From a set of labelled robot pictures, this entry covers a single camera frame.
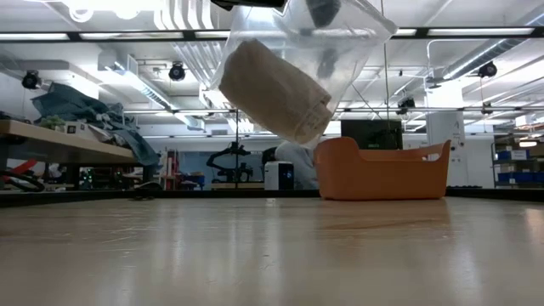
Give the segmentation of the orange plastic bin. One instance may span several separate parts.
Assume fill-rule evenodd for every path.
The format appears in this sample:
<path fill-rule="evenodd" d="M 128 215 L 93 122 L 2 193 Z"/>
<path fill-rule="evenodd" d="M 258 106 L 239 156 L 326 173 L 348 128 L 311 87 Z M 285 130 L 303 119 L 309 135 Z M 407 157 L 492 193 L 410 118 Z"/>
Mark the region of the orange plastic bin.
<path fill-rule="evenodd" d="M 328 139 L 314 150 L 320 196 L 334 201 L 421 200 L 445 195 L 451 142 L 411 150 L 361 150 Z"/>

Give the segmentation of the shelf with blue bins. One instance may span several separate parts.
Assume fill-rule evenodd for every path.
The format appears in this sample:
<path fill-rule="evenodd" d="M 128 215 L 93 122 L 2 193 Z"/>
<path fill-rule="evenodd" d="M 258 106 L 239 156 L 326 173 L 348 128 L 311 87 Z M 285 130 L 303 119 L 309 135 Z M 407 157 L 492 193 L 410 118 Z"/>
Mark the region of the shelf with blue bins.
<path fill-rule="evenodd" d="M 544 189 L 544 133 L 495 136 L 491 159 L 496 189 Z"/>

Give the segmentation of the green leafy item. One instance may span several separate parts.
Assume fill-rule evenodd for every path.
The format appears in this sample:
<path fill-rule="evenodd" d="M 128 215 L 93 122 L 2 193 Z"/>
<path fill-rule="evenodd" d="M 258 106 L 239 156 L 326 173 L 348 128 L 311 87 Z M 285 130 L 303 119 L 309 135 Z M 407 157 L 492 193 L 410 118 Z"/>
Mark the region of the green leafy item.
<path fill-rule="evenodd" d="M 65 121 L 59 116 L 42 117 L 38 125 L 54 131 L 62 131 L 65 127 Z"/>

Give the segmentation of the black overhead light bar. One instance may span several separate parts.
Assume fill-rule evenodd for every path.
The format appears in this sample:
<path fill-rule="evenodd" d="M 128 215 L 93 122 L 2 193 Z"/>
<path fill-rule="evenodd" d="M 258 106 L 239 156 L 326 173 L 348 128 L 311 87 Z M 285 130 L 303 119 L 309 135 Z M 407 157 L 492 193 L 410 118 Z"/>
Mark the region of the black overhead light bar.
<path fill-rule="evenodd" d="M 368 30 L 259 30 L 242 31 L 241 36 L 284 39 L 304 37 L 368 37 Z M 167 31 L 53 31 L 0 32 L 0 43 L 149 43 L 225 41 L 229 30 L 167 30 Z M 400 27 L 390 36 L 392 40 L 486 40 L 486 39 L 544 39 L 543 26 L 504 27 Z"/>

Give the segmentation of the white cardboard box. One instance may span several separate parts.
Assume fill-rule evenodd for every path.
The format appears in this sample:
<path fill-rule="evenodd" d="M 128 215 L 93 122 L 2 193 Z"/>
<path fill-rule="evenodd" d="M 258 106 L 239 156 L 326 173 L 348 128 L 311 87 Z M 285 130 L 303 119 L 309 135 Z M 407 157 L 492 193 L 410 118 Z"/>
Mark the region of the white cardboard box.
<path fill-rule="evenodd" d="M 65 132 L 78 138 L 99 141 L 98 134 L 87 123 L 66 122 Z"/>

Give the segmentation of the black monitor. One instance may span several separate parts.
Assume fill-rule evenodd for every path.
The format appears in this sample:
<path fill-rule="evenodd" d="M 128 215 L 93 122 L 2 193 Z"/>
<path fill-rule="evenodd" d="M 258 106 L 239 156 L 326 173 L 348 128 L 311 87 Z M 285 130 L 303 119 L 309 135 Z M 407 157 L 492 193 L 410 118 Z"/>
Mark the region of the black monitor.
<path fill-rule="evenodd" d="M 341 121 L 341 135 L 354 139 L 361 150 L 402 150 L 402 133 L 400 121 Z"/>

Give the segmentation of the clear plastic zip bag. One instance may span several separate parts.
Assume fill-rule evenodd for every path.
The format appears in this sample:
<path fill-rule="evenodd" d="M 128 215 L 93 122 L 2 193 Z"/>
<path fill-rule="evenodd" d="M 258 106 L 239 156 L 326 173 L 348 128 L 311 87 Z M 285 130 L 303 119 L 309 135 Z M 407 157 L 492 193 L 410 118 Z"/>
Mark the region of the clear plastic zip bag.
<path fill-rule="evenodd" d="M 381 47 L 397 31 L 396 24 L 385 18 L 366 0 L 340 1 L 342 6 L 335 19 L 329 26 L 323 28 L 315 27 L 305 0 L 286 0 L 281 8 L 236 6 L 230 27 L 230 37 L 224 46 L 222 59 L 214 73 L 211 87 L 219 91 L 218 85 L 223 75 L 224 61 L 228 55 L 239 44 L 256 39 L 276 56 L 295 65 L 314 79 L 331 95 L 331 102 L 327 108 L 331 111 L 332 119 L 340 99 L 360 75 L 371 53 Z M 284 39 L 244 38 L 241 36 L 242 31 L 259 30 L 282 31 L 284 33 L 297 30 L 368 30 L 371 35 L 356 38 L 296 35 Z M 317 69 L 321 54 L 328 48 L 337 50 L 338 60 L 335 64 L 335 71 L 330 78 L 319 79 Z"/>

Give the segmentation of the red shelf rack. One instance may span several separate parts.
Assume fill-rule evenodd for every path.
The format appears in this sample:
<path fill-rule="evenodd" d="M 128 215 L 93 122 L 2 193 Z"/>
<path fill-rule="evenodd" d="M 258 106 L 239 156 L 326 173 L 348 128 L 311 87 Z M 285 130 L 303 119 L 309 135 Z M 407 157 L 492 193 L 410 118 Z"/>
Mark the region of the red shelf rack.
<path fill-rule="evenodd" d="M 179 158 L 176 150 L 166 151 L 164 183 L 165 190 L 172 191 L 177 189 L 179 173 Z"/>

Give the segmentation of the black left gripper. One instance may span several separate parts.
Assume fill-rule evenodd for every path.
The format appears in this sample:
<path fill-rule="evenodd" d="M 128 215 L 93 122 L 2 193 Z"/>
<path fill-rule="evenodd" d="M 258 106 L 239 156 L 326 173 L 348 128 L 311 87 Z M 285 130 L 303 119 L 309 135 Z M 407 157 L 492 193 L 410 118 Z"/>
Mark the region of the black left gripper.
<path fill-rule="evenodd" d="M 211 2 L 221 9 L 230 11 L 235 6 L 277 9 L 283 7 L 286 0 L 211 0 Z"/>

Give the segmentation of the person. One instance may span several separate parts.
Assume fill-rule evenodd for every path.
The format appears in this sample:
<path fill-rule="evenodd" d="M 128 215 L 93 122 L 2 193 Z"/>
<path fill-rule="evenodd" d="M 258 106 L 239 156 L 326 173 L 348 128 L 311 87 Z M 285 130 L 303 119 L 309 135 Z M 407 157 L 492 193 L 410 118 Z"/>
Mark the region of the person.
<path fill-rule="evenodd" d="M 288 141 L 263 152 L 262 163 L 290 162 L 294 169 L 294 190 L 317 190 L 318 179 L 314 165 L 314 152 Z"/>

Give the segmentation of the red item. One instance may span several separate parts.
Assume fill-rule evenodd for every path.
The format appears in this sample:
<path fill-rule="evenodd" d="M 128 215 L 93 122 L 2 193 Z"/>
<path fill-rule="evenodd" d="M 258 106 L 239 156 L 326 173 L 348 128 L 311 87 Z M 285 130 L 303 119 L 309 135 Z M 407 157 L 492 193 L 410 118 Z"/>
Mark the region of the red item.
<path fill-rule="evenodd" d="M 8 170 L 8 173 L 23 174 L 23 173 L 31 170 L 36 164 L 37 164 L 37 160 L 30 159 L 28 161 L 23 162 L 19 166 Z M 7 182 L 9 180 L 9 176 L 8 175 L 2 175 L 2 176 L 0 176 L 0 180 L 3 181 L 3 182 Z"/>

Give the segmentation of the white box appliance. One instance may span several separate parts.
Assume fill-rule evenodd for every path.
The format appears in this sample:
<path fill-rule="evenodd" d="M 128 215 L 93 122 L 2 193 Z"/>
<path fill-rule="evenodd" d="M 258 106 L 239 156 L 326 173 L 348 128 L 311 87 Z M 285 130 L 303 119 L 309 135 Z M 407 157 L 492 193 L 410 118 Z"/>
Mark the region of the white box appliance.
<path fill-rule="evenodd" d="M 293 190 L 294 167 L 287 161 L 269 161 L 264 165 L 265 190 Z"/>

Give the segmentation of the wooden top metal workbench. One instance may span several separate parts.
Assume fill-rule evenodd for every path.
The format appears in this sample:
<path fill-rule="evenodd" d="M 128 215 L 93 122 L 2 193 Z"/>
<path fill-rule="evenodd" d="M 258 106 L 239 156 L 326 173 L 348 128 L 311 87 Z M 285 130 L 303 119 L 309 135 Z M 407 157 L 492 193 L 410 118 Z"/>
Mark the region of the wooden top metal workbench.
<path fill-rule="evenodd" d="M 7 167 L 9 159 L 63 164 L 67 166 L 67 184 L 73 190 L 79 189 L 82 167 L 139 165 L 129 149 L 24 122 L 0 120 L 0 170 Z"/>

